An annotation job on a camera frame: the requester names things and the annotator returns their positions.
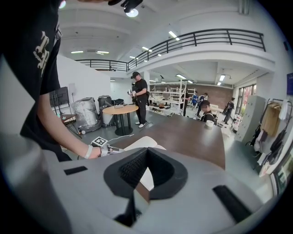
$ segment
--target wrist strap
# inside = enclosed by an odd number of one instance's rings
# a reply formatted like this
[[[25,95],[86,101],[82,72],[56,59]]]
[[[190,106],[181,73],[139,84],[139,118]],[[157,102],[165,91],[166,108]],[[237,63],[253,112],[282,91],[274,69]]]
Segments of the wrist strap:
[[[93,147],[91,145],[88,145],[88,150],[86,156],[84,156],[85,159],[88,159],[91,156]]]

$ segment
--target black cap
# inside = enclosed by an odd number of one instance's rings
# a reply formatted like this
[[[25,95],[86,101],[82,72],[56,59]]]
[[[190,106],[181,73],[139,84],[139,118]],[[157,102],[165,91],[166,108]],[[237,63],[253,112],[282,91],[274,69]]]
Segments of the black cap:
[[[134,73],[132,73],[132,77],[131,78],[134,79],[138,75],[141,75],[141,74],[139,74],[137,71],[135,71]]]

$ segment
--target black t-shirt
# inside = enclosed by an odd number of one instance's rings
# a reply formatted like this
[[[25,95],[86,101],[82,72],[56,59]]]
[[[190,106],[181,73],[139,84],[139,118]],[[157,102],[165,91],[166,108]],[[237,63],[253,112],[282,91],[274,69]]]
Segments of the black t-shirt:
[[[136,93],[142,91],[143,89],[147,90],[147,82],[144,79],[141,79],[134,84],[134,87],[135,87]],[[145,93],[143,95],[139,95],[139,96],[137,96],[137,98],[138,99],[147,99],[147,94]]]
[[[201,117],[201,121],[203,122],[207,122],[208,120],[210,121],[214,121],[214,117],[212,115],[212,111],[209,111],[207,113],[205,113],[202,117]]]
[[[185,93],[185,98],[190,98],[189,93]],[[187,104],[188,104],[188,100],[185,99],[184,106],[187,106]]]
[[[60,47],[58,8],[61,0],[20,1],[14,15],[19,24],[6,24],[1,49],[11,70],[35,100],[21,130],[21,135],[37,142],[42,149],[56,153],[59,161],[70,160],[60,145],[48,134],[38,116],[40,95],[60,88],[57,54]]]
[[[229,107],[230,107],[230,108],[227,109],[227,111],[228,111],[228,112],[231,112],[231,111],[234,109],[234,103],[233,103],[233,102],[230,102],[230,103],[229,103]]]

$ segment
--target hand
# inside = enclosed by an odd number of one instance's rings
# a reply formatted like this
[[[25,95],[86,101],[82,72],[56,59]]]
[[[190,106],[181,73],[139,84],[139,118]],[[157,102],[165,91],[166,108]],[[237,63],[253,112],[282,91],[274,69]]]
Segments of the hand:
[[[100,147],[94,147],[92,149],[91,156],[88,159],[96,159],[100,155],[101,155],[101,149],[100,149]]]

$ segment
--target person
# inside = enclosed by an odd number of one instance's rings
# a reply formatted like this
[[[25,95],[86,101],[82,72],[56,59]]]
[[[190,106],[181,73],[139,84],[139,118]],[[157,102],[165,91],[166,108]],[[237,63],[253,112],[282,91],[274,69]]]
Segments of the person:
[[[7,35],[2,40],[0,58],[9,65],[7,73],[14,74],[25,92],[34,101],[20,134],[30,138],[42,148],[53,151],[59,161],[71,160],[60,145],[86,159],[101,155],[99,147],[93,148],[71,134],[50,105],[49,93],[60,88],[57,72],[57,54],[61,32],[58,10],[61,0],[19,1],[13,8],[22,19],[16,28],[4,24]]]
[[[201,112],[201,104],[202,102],[207,98],[208,94],[207,93],[204,93],[204,95],[201,95],[199,97],[199,100],[198,100],[198,111],[197,111],[197,117],[201,117],[200,116],[200,112]]]
[[[186,115],[186,108],[187,108],[187,105],[188,105],[188,101],[191,100],[191,97],[189,95],[189,93],[186,91],[185,93],[185,99],[184,99],[184,108],[183,108],[183,103],[180,104],[180,109],[182,110],[183,109],[183,116]]]
[[[136,81],[134,84],[135,93],[132,93],[130,96],[135,97],[136,105],[138,106],[138,110],[136,111],[139,128],[142,128],[146,124],[146,104],[147,104],[147,82],[141,77],[141,74],[138,72],[134,72],[132,74],[132,79]]]
[[[228,121],[230,119],[232,110],[234,109],[234,100],[235,100],[235,98],[232,97],[232,99],[231,99],[231,101],[230,101],[230,103],[228,105],[228,108],[227,108],[227,111],[226,111],[226,117],[224,118],[225,124],[228,124]]]
[[[203,100],[201,103],[201,109],[204,112],[204,115],[201,117],[201,121],[207,122],[208,120],[214,121],[214,116],[211,111],[210,102],[208,100]]]
[[[198,95],[197,95],[197,92],[195,92],[195,94],[192,96],[192,110],[196,108],[197,100],[198,100]]]

